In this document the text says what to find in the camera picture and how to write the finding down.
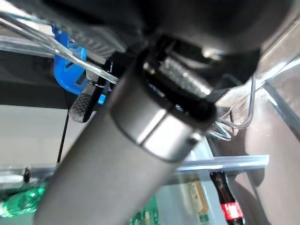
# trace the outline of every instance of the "green plastic wrapper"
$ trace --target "green plastic wrapper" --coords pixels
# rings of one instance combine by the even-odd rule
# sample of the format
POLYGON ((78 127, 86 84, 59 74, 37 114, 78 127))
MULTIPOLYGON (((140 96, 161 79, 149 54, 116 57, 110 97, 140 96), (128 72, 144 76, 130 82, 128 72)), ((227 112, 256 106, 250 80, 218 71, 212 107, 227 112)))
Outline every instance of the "green plastic wrapper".
POLYGON ((4 202, 0 202, 0 216, 13 218, 34 213, 44 193, 45 188, 38 187, 10 196, 4 202))
POLYGON ((152 197, 126 225, 160 225, 155 197, 152 197))

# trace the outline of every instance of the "white refrigerator wall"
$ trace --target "white refrigerator wall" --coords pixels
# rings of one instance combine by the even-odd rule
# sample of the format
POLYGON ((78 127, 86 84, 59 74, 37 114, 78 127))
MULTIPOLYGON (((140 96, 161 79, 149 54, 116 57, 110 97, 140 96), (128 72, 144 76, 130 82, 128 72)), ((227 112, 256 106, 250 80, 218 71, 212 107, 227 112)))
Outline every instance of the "white refrigerator wall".
POLYGON ((56 163, 67 110, 0 105, 0 165, 56 163))
POLYGON ((17 218, 0 218, 0 225, 33 225, 32 217, 32 215, 26 215, 17 218))

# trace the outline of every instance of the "dark bottle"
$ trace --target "dark bottle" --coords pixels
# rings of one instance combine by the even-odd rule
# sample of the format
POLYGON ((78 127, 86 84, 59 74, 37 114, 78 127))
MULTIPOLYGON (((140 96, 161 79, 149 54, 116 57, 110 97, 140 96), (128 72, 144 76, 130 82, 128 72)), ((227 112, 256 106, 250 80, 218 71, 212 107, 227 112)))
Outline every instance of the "dark bottle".
POLYGON ((216 186, 221 207, 228 225, 245 225, 243 212, 228 187, 225 172, 211 172, 210 178, 216 186))

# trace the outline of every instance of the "bottle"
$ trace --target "bottle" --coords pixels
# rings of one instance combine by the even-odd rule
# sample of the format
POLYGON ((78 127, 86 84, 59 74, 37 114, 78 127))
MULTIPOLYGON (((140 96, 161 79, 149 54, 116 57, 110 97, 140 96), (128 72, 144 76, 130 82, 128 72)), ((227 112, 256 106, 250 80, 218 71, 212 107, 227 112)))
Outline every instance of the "bottle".
POLYGON ((217 189, 219 201, 228 225, 244 225, 243 212, 228 187, 225 172, 211 172, 210 178, 217 189))
POLYGON ((187 184, 194 211, 199 215, 202 225, 209 225, 208 205, 199 180, 187 184))
POLYGON ((32 214, 44 195, 45 187, 33 188, 10 196, 0 202, 0 217, 17 217, 23 214, 32 214))

